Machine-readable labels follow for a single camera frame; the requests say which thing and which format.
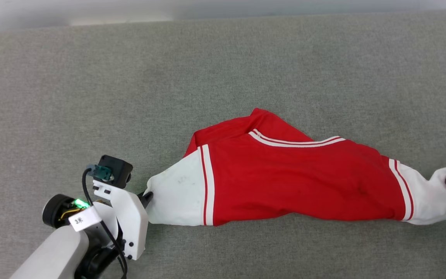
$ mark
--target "gray carpet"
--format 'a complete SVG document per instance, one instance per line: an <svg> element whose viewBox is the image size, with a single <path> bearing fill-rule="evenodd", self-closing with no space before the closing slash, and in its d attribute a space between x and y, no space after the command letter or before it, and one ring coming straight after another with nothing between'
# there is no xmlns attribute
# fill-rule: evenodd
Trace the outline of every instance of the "gray carpet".
<svg viewBox="0 0 446 279"><path fill-rule="evenodd" d="M127 189L197 129L270 110L429 177L446 166L446 11L137 23L0 34L0 279L53 231L54 194L83 197L102 154ZM446 278L446 221L291 214L221 227L150 226L129 278ZM105 278L119 278L117 263Z"/></svg>

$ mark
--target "red jersey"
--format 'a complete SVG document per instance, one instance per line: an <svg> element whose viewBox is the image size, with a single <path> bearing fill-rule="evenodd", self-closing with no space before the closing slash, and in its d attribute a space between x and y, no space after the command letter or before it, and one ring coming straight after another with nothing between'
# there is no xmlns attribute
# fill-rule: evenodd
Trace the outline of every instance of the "red jersey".
<svg viewBox="0 0 446 279"><path fill-rule="evenodd" d="M197 131L184 158L148 181L154 224L218 226L291 212L321 219L446 219L446 168L430 180L366 145L311 138L255 109Z"/></svg>

